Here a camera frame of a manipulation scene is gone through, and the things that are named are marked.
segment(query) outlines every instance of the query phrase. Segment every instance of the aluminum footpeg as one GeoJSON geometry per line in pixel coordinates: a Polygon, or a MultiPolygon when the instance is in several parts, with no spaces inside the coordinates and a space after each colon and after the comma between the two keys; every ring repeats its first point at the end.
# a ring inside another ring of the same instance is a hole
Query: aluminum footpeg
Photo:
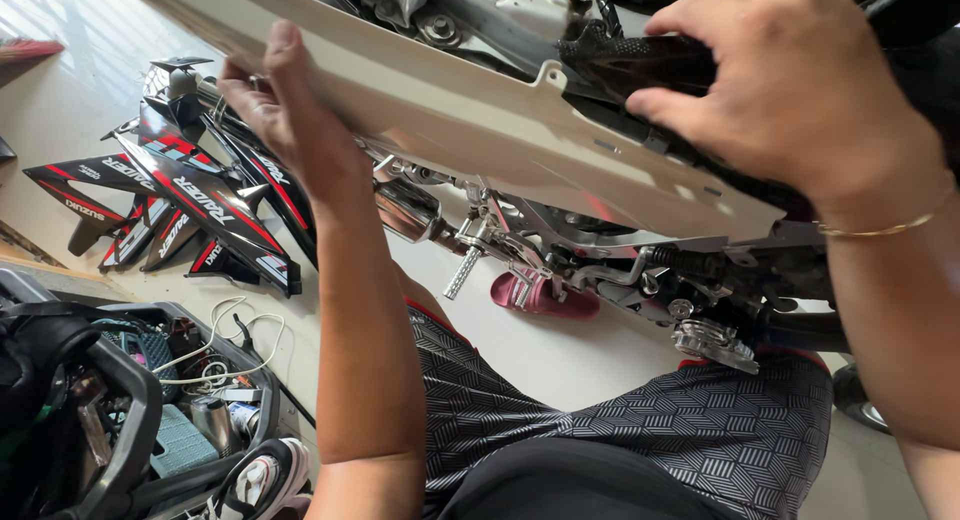
{"type": "Polygon", "coordinates": [[[444,297],[451,301],[457,298],[457,293],[460,293],[460,289],[464,286],[464,282],[467,281],[467,277],[471,275],[481,255],[483,255],[483,251],[476,246],[470,246],[470,249],[466,251],[466,255],[463,256],[463,260],[460,261],[457,272],[453,273],[453,278],[450,279],[450,283],[448,283],[446,289],[443,290],[444,297]]]}

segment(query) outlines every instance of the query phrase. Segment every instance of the gray geometric print shorts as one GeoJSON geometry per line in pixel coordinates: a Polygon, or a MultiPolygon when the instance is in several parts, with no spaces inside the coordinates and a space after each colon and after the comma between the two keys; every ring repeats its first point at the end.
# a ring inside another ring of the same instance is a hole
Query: gray geometric print shorts
{"type": "Polygon", "coordinates": [[[426,390],[424,518],[439,515],[474,465],[531,438],[629,449],[749,520],[797,518],[823,465],[833,381],[805,356],[759,355],[756,376],[686,364],[612,400],[560,411],[518,391],[449,325],[407,304],[426,390]]]}

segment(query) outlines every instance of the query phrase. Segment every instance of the white plastic fairing panel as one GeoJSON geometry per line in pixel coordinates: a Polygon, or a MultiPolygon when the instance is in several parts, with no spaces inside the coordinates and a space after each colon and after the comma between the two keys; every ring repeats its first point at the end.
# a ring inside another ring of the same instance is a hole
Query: white plastic fairing panel
{"type": "Polygon", "coordinates": [[[145,1],[254,73],[271,24],[296,23],[317,97],[354,132],[427,168],[676,238],[761,239],[784,216],[583,117],[561,97],[557,61],[526,84],[317,0],[145,1]]]}

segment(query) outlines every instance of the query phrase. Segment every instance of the black white sneaker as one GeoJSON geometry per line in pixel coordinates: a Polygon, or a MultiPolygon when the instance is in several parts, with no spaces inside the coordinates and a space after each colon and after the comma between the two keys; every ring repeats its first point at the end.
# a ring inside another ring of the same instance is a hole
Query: black white sneaker
{"type": "Polygon", "coordinates": [[[189,520],[270,520],[304,487],[310,452],[294,437],[268,439],[246,453],[189,520]]]}

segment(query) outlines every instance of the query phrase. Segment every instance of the red broom bristles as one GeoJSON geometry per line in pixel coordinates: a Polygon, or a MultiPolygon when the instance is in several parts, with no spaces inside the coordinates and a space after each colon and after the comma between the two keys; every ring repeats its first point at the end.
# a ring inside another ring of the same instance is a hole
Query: red broom bristles
{"type": "Polygon", "coordinates": [[[0,66],[28,61],[64,51],[64,45],[54,39],[38,40],[16,37],[0,40],[0,66]]]}

